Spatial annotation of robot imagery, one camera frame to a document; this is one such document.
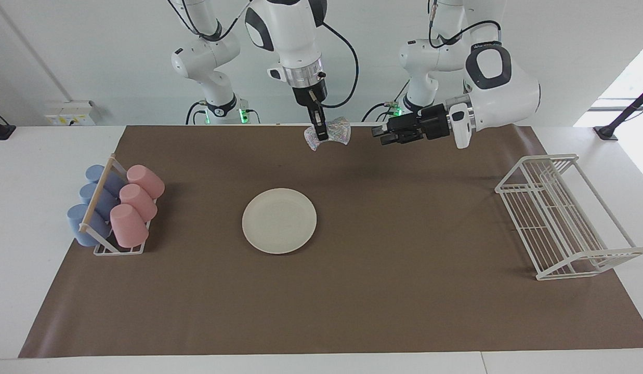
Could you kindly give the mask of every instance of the electrical outlet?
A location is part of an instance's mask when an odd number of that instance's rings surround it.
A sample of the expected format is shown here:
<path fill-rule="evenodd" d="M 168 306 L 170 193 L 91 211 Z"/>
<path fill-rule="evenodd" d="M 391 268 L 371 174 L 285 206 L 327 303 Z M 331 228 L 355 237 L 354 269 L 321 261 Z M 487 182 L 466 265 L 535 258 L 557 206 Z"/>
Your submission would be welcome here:
<path fill-rule="evenodd" d="M 98 118 L 90 101 L 49 102 L 46 120 L 53 126 L 95 126 Z"/>

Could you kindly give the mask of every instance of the black clamp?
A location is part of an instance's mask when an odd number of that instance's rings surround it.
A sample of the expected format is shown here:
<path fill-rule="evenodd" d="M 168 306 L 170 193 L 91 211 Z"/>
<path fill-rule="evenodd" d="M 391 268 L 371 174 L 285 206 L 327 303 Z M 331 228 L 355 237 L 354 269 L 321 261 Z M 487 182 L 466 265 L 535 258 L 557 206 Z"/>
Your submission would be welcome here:
<path fill-rule="evenodd" d="M 444 104 L 426 106 L 420 115 L 409 113 L 390 118 L 385 130 L 382 126 L 373 127 L 372 136 L 380 137 L 381 145 L 406 144 L 423 136 L 428 140 L 447 137 L 450 135 L 447 115 Z"/>
<path fill-rule="evenodd" d="M 307 88 L 293 87 L 293 95 L 300 106 L 307 108 L 310 116 L 310 123 L 314 126 L 317 139 L 328 140 L 328 128 L 326 128 L 326 115 L 323 113 L 321 102 L 328 96 L 326 81 L 322 79 L 315 85 Z"/>

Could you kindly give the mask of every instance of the white wire dish rack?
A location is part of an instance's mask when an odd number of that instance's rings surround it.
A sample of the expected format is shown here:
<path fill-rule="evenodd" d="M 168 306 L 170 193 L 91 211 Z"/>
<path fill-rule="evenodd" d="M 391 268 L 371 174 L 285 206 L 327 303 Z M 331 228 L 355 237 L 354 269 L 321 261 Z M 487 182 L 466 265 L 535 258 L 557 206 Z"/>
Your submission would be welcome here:
<path fill-rule="evenodd" d="M 102 176 L 100 177 L 100 180 L 97 182 L 95 193 L 93 193 L 93 197 L 90 199 L 90 204 L 88 204 L 86 215 L 84 216 L 81 224 L 79 224 L 78 230 L 79 232 L 89 234 L 91 237 L 93 237 L 95 240 L 99 242 L 99 244 L 95 246 L 95 250 L 93 251 L 93 254 L 95 254 L 95 256 L 125 256 L 125 255 L 141 254 L 143 253 L 143 249 L 146 246 L 146 242 L 143 242 L 143 244 L 137 247 L 122 248 L 118 244 L 112 243 L 115 241 L 115 238 L 111 237 L 113 234 L 113 230 L 111 230 L 111 232 L 109 233 L 108 239 L 104 239 L 90 225 L 90 219 L 91 219 L 91 216 L 93 215 L 93 211 L 95 211 L 97 202 L 99 201 L 100 192 L 102 191 L 104 184 L 107 182 L 109 173 L 111 173 L 112 171 L 117 173 L 117 175 L 119 175 L 124 180 L 127 180 L 127 170 L 125 170 L 125 168 L 117 161 L 117 159 L 115 159 L 115 154 L 111 154 L 111 156 L 107 161 L 107 165 L 105 165 L 104 167 Z M 146 222 L 146 228 L 148 230 L 150 230 L 150 222 L 151 221 Z"/>
<path fill-rule="evenodd" d="M 577 154 L 525 156 L 497 185 L 536 279 L 590 277 L 643 254 L 577 164 Z M 630 248 L 608 249 L 561 177 L 575 167 Z"/>

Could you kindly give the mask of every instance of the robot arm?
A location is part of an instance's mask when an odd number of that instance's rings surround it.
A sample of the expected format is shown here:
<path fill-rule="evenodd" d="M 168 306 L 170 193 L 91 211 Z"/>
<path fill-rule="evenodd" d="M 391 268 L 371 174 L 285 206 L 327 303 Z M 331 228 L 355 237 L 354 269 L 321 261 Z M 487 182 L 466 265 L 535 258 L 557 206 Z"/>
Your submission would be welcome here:
<path fill-rule="evenodd" d="M 479 14 L 499 17 L 504 1 L 485 4 L 464 0 L 469 23 L 488 20 Z M 501 31 L 491 23 L 474 28 L 471 52 L 464 62 L 465 95 L 444 104 L 428 106 L 418 112 L 391 118 L 384 126 L 373 128 L 382 144 L 407 143 L 446 137 L 452 132 L 456 145 L 469 145 L 471 134 L 488 127 L 504 126 L 528 118 L 540 104 L 540 85 L 523 71 L 500 43 Z"/>
<path fill-rule="evenodd" d="M 326 0 L 254 0 L 245 14 L 254 45 L 279 55 L 268 75 L 291 86 L 298 104 L 307 107 L 319 140 L 328 139 L 319 104 L 327 96 L 326 73 L 316 41 L 326 8 Z"/>
<path fill-rule="evenodd" d="M 433 48 L 430 37 L 408 41 L 400 49 L 400 65 L 411 78 L 407 93 L 399 102 L 403 113 L 417 113 L 432 105 L 439 88 L 439 82 L 433 73 L 462 70 L 471 48 L 468 37 L 461 35 L 452 40 L 452 36 L 461 31 L 465 19 L 462 0 L 446 0 L 435 4 L 430 18 L 430 35 L 433 31 L 438 34 L 436 45 L 447 45 Z"/>
<path fill-rule="evenodd" d="M 176 73 L 199 83 L 210 123 L 244 122 L 241 107 L 247 107 L 247 102 L 233 92 L 231 80 L 226 74 L 215 71 L 240 54 L 238 38 L 229 32 L 220 40 L 222 26 L 215 18 L 210 0 L 173 2 L 181 21 L 187 19 L 190 22 L 188 27 L 200 36 L 172 54 L 171 62 Z"/>

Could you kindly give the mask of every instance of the white plate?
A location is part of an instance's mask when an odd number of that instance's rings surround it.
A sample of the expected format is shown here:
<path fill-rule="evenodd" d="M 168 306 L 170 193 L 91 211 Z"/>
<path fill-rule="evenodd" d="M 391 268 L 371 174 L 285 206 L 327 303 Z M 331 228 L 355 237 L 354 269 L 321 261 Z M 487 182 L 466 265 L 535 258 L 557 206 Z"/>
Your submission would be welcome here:
<path fill-rule="evenodd" d="M 290 189 L 262 192 L 243 213 L 243 234 L 254 248 L 282 254 L 302 247 L 317 227 L 310 199 Z"/>

